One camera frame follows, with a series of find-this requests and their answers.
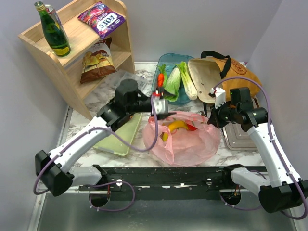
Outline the red tomato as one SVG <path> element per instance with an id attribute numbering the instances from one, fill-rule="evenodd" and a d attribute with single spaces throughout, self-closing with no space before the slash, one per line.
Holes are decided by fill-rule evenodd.
<path id="1" fill-rule="evenodd" d="M 188 129 L 189 131 L 195 131 L 195 130 L 197 130 L 197 127 L 192 126 L 192 125 L 190 125 L 190 124 L 187 124 L 187 129 Z"/>

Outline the pink plastic grocery bag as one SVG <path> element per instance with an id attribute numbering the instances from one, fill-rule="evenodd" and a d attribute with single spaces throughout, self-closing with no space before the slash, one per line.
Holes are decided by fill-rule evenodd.
<path id="1" fill-rule="evenodd" d="M 168 125 L 174 121 L 183 121 L 197 130 L 178 128 L 171 133 Z M 201 114 L 184 111 L 158 121 L 158 138 L 150 153 L 173 166 L 195 166 L 206 161 L 216 154 L 221 140 L 220 130 L 207 121 Z M 166 141 L 161 139 L 164 132 L 169 134 Z"/>

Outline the napa cabbage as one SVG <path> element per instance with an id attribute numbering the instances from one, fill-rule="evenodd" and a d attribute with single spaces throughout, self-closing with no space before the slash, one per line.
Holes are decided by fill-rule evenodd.
<path id="1" fill-rule="evenodd" d="M 175 67 L 169 75 L 164 89 L 173 96 L 166 96 L 165 98 L 170 102 L 175 102 L 179 97 L 179 88 L 181 83 L 180 70 Z"/>

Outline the orange carrot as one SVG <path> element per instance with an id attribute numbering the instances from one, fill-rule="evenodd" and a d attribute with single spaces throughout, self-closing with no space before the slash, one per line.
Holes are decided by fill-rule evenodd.
<path id="1" fill-rule="evenodd" d="M 157 76 L 157 85 L 158 87 L 162 87 L 164 85 L 165 77 L 166 77 L 166 65 L 163 64 L 158 66 L 159 74 Z"/>

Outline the green celery stalk bunch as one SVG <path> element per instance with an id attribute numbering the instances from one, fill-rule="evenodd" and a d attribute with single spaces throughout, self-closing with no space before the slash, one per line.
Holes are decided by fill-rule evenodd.
<path id="1" fill-rule="evenodd" d="M 192 82 L 186 62 L 181 62 L 180 64 L 176 64 L 176 66 L 180 71 L 181 80 L 183 82 L 184 90 L 187 97 L 190 100 L 196 100 L 198 97 L 198 92 Z"/>

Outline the orange tote bag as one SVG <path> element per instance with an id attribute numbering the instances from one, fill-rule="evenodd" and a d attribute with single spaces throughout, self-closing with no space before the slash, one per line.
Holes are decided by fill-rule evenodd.
<path id="1" fill-rule="evenodd" d="M 214 98 L 209 96 L 211 88 L 223 79 L 225 82 L 219 87 L 226 91 L 227 102 L 231 100 L 230 90 L 234 88 L 248 87 L 251 97 L 260 92 L 260 88 L 254 83 L 240 79 L 246 77 L 260 85 L 259 78 L 229 55 L 222 55 L 216 51 L 203 51 L 200 58 L 190 59 L 187 66 L 198 98 L 203 102 L 205 113 L 207 107 L 215 103 Z"/>

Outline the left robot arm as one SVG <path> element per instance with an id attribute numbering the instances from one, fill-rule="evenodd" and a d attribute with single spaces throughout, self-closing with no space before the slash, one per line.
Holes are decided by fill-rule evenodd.
<path id="1" fill-rule="evenodd" d="M 98 165 L 73 170 L 74 163 L 99 141 L 110 135 L 135 151 L 132 146 L 115 133 L 129 122 L 132 115 L 150 112 L 154 117 L 154 140 L 145 149 L 151 150 L 158 140 L 158 121 L 172 115 L 164 97 L 171 96 L 162 86 L 156 88 L 150 97 L 144 95 L 133 79 L 122 80 L 115 90 L 115 96 L 103 106 L 97 115 L 74 137 L 50 152 L 43 150 L 35 155 L 36 183 L 41 181 L 44 192 L 59 196 L 72 186 L 89 185 L 102 190 L 107 183 L 106 174 Z"/>

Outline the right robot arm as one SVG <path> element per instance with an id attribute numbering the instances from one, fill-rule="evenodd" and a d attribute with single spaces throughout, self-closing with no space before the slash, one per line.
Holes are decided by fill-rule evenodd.
<path id="1" fill-rule="evenodd" d="M 209 95 L 215 99 L 211 106 L 209 124 L 222 128 L 229 123 L 239 124 L 257 147 L 265 164 L 268 179 L 250 172 L 242 165 L 224 169 L 222 185 L 228 189 L 240 185 L 259 198 L 268 212 L 286 210 L 302 205 L 308 196 L 308 182 L 302 180 L 277 141 L 274 127 L 268 122 L 265 108 L 255 108 L 248 87 L 231 89 L 230 103 L 222 88 L 212 88 Z"/>

